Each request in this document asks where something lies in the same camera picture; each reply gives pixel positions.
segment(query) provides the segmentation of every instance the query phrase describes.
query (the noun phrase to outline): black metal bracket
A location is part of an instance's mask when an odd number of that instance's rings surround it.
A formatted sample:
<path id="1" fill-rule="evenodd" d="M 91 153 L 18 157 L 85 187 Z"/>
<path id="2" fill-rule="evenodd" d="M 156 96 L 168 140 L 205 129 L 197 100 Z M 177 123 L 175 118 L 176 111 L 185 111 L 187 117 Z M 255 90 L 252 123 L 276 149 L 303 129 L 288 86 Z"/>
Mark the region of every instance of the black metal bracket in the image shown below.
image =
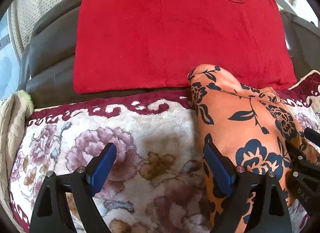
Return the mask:
<path id="1" fill-rule="evenodd" d="M 204 159 L 220 190 L 230 196 L 211 233 L 236 231 L 250 192 L 255 192 L 256 196 L 245 232 L 292 232 L 289 211 L 274 172 L 260 175 L 246 171 L 242 166 L 235 167 L 229 158 L 221 155 L 213 143 L 204 147 Z"/>
<path id="2" fill-rule="evenodd" d="M 305 138 L 320 145 L 320 134 L 306 128 Z M 286 142 L 293 168 L 287 179 L 290 192 L 299 200 L 309 216 L 320 213 L 320 166 L 307 161 L 305 154 Z"/>
<path id="3" fill-rule="evenodd" d="M 56 175 L 49 171 L 40 188 L 30 222 L 30 233 L 75 233 L 66 192 L 71 192 L 85 230 L 111 233 L 92 197 L 102 186 L 116 159 L 116 146 L 108 143 L 87 167 L 71 174 Z"/>

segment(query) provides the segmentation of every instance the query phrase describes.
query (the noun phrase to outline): orange fabric with black flowers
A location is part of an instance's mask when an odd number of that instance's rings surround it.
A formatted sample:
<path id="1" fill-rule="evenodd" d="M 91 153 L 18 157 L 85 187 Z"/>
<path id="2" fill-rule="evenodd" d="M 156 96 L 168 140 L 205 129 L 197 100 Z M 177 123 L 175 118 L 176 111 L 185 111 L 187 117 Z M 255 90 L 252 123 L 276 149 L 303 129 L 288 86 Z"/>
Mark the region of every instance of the orange fabric with black flowers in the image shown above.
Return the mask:
<path id="1" fill-rule="evenodd" d="M 225 69 L 200 65 L 188 76 L 192 100 L 199 121 L 203 146 L 212 141 L 234 165 L 254 173 L 272 170 L 279 179 L 288 206 L 294 197 L 288 192 L 285 175 L 291 160 L 285 140 L 299 147 L 308 160 L 317 163 L 319 153 L 304 138 L 301 125 L 271 88 L 254 89 L 238 82 Z M 214 183 L 213 174 L 203 160 L 204 179 L 214 227 L 226 206 L 227 197 Z M 237 232 L 244 232 L 254 194 L 250 194 Z"/>

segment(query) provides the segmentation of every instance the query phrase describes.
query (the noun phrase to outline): floral blanket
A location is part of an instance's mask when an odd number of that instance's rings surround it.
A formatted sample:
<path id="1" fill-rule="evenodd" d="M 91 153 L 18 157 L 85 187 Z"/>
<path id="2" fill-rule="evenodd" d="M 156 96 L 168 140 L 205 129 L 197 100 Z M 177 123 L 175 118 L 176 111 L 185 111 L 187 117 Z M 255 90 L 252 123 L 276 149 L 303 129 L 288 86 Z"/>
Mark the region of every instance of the floral blanket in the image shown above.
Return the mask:
<path id="1" fill-rule="evenodd" d="M 320 131 L 318 73 L 291 91 L 277 92 L 302 126 Z M 57 175 L 73 172 L 113 142 L 116 162 L 102 191 L 94 196 L 112 232 L 210 232 L 202 143 L 189 94 L 162 91 L 34 112 L 10 179 L 12 210 L 19 224 L 28 232 L 48 170 Z M 77 231 L 84 232 L 72 195 L 67 199 Z M 298 233 L 308 215 L 297 201 L 290 214 L 293 232 Z"/>

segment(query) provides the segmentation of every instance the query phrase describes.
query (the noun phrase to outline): bolt head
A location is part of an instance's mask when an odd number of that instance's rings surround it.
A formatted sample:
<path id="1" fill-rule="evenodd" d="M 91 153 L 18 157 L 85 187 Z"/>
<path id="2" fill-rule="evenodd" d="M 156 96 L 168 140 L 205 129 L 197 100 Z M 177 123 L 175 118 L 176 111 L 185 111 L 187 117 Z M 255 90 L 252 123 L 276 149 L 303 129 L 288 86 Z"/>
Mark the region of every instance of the bolt head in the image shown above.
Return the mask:
<path id="1" fill-rule="evenodd" d="M 45 175 L 50 178 L 53 174 L 54 174 L 54 172 L 49 170 L 49 171 L 47 171 L 47 173 Z"/>
<path id="2" fill-rule="evenodd" d="M 275 175 L 275 173 L 273 171 L 268 171 L 268 176 L 273 178 Z"/>
<path id="3" fill-rule="evenodd" d="M 85 171 L 85 167 L 84 166 L 80 166 L 77 168 L 77 172 L 82 173 Z"/>
<path id="4" fill-rule="evenodd" d="M 237 166 L 236 170 L 237 170 L 237 172 L 240 172 L 240 173 L 245 172 L 245 169 L 242 166 Z"/>

